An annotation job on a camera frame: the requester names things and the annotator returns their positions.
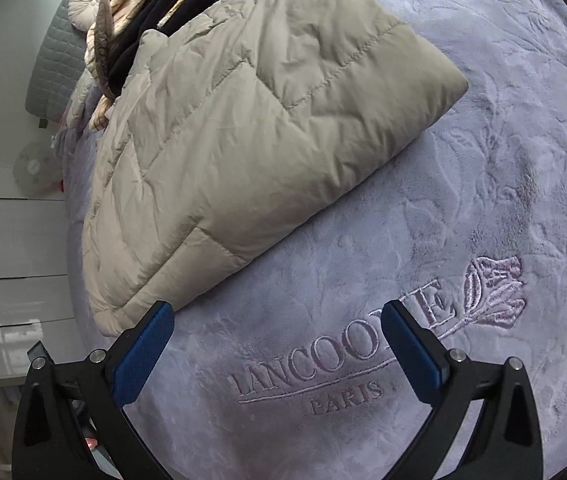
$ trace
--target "lavender blanket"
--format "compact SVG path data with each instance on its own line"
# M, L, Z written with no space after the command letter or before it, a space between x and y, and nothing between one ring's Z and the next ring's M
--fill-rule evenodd
M394 161L176 314L126 410L190 480L382 478L428 412L381 335L379 309L398 297L449 348L519 356L546 477L567 464L567 8L379 1L444 51L470 91ZM97 348L109 342L80 250L97 137L65 134L68 272Z

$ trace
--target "quilted jacket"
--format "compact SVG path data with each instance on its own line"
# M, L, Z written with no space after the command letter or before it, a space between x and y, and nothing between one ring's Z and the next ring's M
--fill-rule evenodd
M185 306L387 163L467 90L375 0L222 0L147 33L100 140L84 269L106 335Z

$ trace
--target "white drawer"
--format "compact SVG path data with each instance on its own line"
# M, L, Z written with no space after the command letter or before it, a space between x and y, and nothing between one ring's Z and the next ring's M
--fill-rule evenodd
M0 280L0 326L73 317L67 276Z
M67 273L66 216L57 200L0 200L0 278Z
M74 319L0 327L0 379L25 376L27 351L39 340L57 363L86 358Z

